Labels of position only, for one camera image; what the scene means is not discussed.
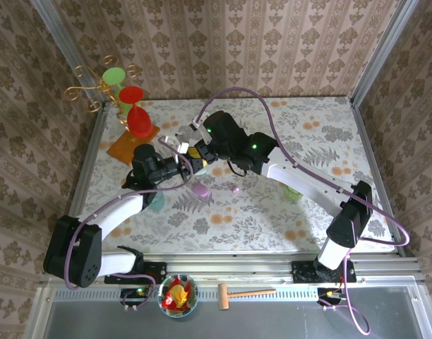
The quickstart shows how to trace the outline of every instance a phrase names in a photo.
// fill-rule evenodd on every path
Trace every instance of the red candy wrapper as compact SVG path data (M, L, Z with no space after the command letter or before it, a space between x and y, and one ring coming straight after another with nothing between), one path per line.
M166 293L166 297L164 298L164 300L162 302L162 306L165 309L171 309L172 311L187 310L187 309L189 309L189 307L186 305L186 302L184 303L184 305L182 307L178 307L174 298L172 298L172 296L171 296L171 289L173 288L173 286L176 286L176 285L181 285L180 279L178 276L175 278L175 280L169 286L169 289L167 290L167 293ZM188 282L184 288L184 291L188 294L188 297L189 297L189 291L190 290L191 290L191 284L190 284L190 282Z

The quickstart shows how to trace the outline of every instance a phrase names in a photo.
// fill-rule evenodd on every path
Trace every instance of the table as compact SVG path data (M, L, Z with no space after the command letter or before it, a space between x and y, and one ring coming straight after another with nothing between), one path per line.
M371 169L349 102L345 97L270 98L276 128L286 148L309 164L348 182L359 180L373 187L373 202L379 197ZM157 135L185 135L193 145L198 132L188 127L204 105L203 100L165 100L143 102L152 122L161 130ZM248 134L261 131L272 135L264 108L256 99L215 100L209 113L224 110L235 118ZM92 213L121 187L131 167L106 153L124 132L116 119L115 108L102 133L84 213ZM163 156L170 156L157 142ZM173 178L162 187L175 186ZM192 184L208 186L208 198L196 196ZM233 187L239 187L237 194ZM245 251L317 251L326 238L330 217L306 197L289 199L282 184L250 173L237 177L227 163L218 161L207 173L192 178L183 189L164 193L164 208L144 210L116 228L104 242L104 248L129 246L145 253L245 252ZM374 213L364 231L368 237L391 240L385 218ZM395 248L360 242L358 252L390 252Z

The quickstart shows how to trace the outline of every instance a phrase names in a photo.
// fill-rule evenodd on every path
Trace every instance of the wrapped candy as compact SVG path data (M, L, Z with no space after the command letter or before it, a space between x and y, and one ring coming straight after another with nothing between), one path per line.
M162 306L165 309L171 309L173 311L183 311L189 309L186 302L189 298L189 291L191 284L188 282L185 287L180 283L180 279L177 276L167 290L166 297L162 302Z

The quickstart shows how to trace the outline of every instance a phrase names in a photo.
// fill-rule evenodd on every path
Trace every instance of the wall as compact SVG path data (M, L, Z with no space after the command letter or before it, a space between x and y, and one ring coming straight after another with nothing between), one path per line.
M348 95L397 0L53 0L73 49L98 73L140 65L150 99Z
M419 2L360 109L432 296L432 0Z
M62 92L72 76L28 1L0 0L0 338L21 338L93 117Z

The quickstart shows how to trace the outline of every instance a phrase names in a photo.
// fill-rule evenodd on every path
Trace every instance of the orange coaster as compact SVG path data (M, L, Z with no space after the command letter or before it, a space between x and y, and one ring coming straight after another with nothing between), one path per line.
M130 132L124 134L109 148L107 153L124 164L131 165L134 149L144 143L149 143L158 134L160 128L153 125L153 131L145 138L134 138Z

